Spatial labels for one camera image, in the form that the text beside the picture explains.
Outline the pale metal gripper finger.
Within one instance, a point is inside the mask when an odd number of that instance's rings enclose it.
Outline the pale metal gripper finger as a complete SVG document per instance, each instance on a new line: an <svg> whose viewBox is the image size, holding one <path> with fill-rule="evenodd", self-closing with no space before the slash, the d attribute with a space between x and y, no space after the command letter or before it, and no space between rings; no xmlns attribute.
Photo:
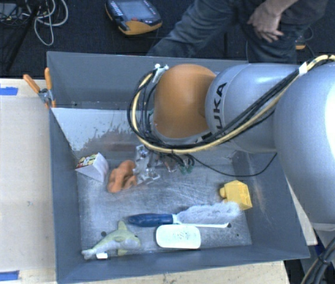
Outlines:
<svg viewBox="0 0 335 284"><path fill-rule="evenodd" d="M146 173L150 166L150 152L144 145L135 148L135 168L136 174Z"/></svg>
<svg viewBox="0 0 335 284"><path fill-rule="evenodd" d="M158 180L160 178L160 175L155 172L140 172L137 175L137 184L138 185L148 185L152 182L154 182L155 180Z"/></svg>

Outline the person's hand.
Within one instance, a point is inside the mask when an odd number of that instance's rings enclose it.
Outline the person's hand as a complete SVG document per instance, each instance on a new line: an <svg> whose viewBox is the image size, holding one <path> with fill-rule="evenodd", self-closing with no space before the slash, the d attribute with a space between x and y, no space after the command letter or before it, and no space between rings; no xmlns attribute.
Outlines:
<svg viewBox="0 0 335 284"><path fill-rule="evenodd" d="M282 13L281 7L264 2L253 11L247 24L252 27L259 39L272 43L284 35L279 29Z"/></svg>

